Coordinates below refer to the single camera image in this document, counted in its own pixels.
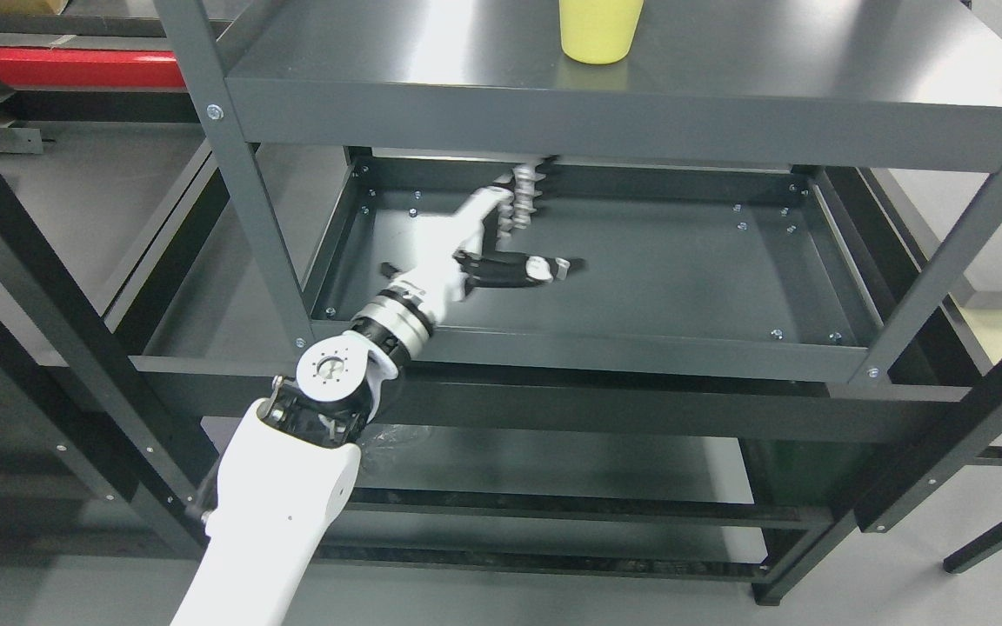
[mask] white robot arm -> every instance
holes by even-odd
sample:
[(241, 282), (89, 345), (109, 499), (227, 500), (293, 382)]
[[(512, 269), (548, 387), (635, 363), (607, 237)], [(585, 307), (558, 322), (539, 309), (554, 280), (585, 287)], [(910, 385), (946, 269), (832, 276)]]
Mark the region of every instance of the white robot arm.
[(296, 380), (276, 378), (274, 396), (250, 405), (192, 508), (210, 542), (172, 625), (281, 623), (354, 489), (362, 459), (354, 441), (377, 415), (383, 382), (420, 356), (450, 302), (474, 288), (541, 285), (577, 269), (494, 249), (528, 226), (540, 163), (474, 191), (442, 221), (420, 265), (390, 267), (392, 281), (350, 330), (307, 349)]

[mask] yellow cup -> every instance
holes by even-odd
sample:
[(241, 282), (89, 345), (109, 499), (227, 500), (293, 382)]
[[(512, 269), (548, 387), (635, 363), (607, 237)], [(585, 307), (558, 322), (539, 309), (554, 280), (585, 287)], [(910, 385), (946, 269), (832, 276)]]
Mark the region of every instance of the yellow cup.
[(582, 63), (616, 63), (628, 55), (643, 0), (559, 0), (563, 52)]

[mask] shelf tray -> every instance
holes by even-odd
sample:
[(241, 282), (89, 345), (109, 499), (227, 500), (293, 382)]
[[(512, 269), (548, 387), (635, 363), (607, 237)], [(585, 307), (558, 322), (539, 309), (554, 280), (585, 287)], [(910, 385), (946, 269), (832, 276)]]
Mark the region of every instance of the shelf tray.
[(565, 58), (554, 0), (278, 4), (220, 40), (245, 50), (227, 87), (250, 141), (1002, 163), (1002, 40), (959, 3), (648, 0), (603, 67)]

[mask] shelf post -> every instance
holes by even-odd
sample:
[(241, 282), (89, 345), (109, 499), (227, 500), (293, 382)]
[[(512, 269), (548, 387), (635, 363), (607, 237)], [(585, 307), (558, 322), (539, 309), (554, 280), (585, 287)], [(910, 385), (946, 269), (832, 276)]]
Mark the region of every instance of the shelf post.
[(985, 185), (974, 195), (946, 240), (887, 319), (883, 332), (853, 373), (852, 384), (871, 385), (886, 379), (888, 368), (895, 364), (934, 309), (946, 299), (954, 282), (961, 278), (1001, 224), (1002, 166), (989, 174)]
[(287, 341), (301, 353), (314, 340), (310, 310), (304, 305), (296, 269), (255, 158), (254, 146), (242, 135), (207, 13), (198, 0), (156, 0), (155, 7), (230, 191), (254, 260), (286, 330)]

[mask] red beam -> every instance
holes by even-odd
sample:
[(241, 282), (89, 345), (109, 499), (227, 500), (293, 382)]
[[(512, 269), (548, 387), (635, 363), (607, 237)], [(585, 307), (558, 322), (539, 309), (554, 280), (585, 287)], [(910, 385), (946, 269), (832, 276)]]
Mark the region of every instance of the red beam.
[(0, 80), (11, 87), (183, 87), (167, 51), (0, 48)]

